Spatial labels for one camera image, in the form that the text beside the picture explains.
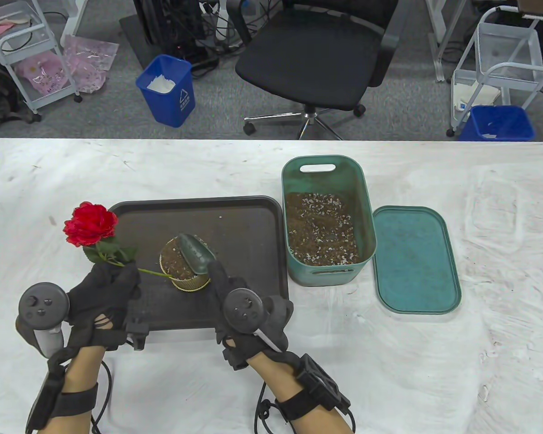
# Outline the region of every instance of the black tray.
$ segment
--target black tray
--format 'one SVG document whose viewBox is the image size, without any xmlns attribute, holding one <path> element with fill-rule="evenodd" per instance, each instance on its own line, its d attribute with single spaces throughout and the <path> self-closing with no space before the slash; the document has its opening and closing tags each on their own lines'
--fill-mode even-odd
<svg viewBox="0 0 543 434">
<path fill-rule="evenodd" d="M 271 197 L 121 202 L 111 208 L 119 217 L 116 236 L 137 247 L 139 268 L 161 272 L 161 249 L 178 233 L 199 236 L 230 275 L 243 276 L 261 296 L 288 298 L 286 240 L 281 207 Z M 208 305 L 210 285 L 180 291 L 164 277 L 141 273 L 142 297 L 129 314 L 151 330 L 213 327 Z"/>
</svg>

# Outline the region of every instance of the cardboard box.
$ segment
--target cardboard box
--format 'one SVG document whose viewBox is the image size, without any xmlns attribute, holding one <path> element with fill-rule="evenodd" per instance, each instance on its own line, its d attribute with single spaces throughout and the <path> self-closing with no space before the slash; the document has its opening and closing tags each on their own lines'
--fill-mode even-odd
<svg viewBox="0 0 543 434">
<path fill-rule="evenodd" d="M 521 12 L 543 16 L 543 0 L 518 0 L 518 3 Z"/>
</svg>

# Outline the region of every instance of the white tablecloth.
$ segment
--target white tablecloth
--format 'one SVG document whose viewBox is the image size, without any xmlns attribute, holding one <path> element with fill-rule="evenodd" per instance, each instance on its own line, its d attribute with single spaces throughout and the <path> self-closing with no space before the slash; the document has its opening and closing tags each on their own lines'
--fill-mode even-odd
<svg viewBox="0 0 543 434">
<path fill-rule="evenodd" d="M 73 207 L 281 201 L 283 165 L 326 153 L 362 165 L 373 209 L 444 217 L 462 303 L 450 316 L 394 316 L 370 265 L 341 287 L 290 282 L 290 349 L 336 379 L 360 434 L 543 434 L 543 144 L 85 139 L 0 139 L 0 433 L 22 432 L 46 372 L 14 330 L 21 293 L 38 281 L 70 289 L 90 267 L 62 233 Z M 251 432 L 261 382 L 231 370 L 211 330 L 154 332 L 144 351 L 105 359 L 104 434 Z M 279 415 L 269 423 L 289 432 Z"/>
</svg>

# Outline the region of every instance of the chair wheel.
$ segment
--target chair wheel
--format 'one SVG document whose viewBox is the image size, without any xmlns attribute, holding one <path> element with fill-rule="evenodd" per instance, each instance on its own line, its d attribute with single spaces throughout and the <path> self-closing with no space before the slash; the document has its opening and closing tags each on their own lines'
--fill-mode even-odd
<svg viewBox="0 0 543 434">
<path fill-rule="evenodd" d="M 246 122 L 243 126 L 243 132 L 247 134 L 247 136 L 251 136 L 253 133 L 255 133 L 255 125 L 253 125 L 251 122 Z"/>
<path fill-rule="evenodd" d="M 354 107 L 354 116 L 357 118 L 362 118 L 364 113 L 366 113 L 366 107 L 364 107 L 362 104 L 358 104 L 356 107 Z"/>
</svg>

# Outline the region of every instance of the green lid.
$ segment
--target green lid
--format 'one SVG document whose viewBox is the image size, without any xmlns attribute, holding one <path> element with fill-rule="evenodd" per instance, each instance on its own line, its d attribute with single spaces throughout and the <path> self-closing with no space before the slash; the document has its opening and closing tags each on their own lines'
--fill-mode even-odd
<svg viewBox="0 0 543 434">
<path fill-rule="evenodd" d="M 430 208 L 374 212 L 374 273 L 382 303 L 399 314 L 446 314 L 460 303 L 454 257 L 443 218 Z"/>
</svg>

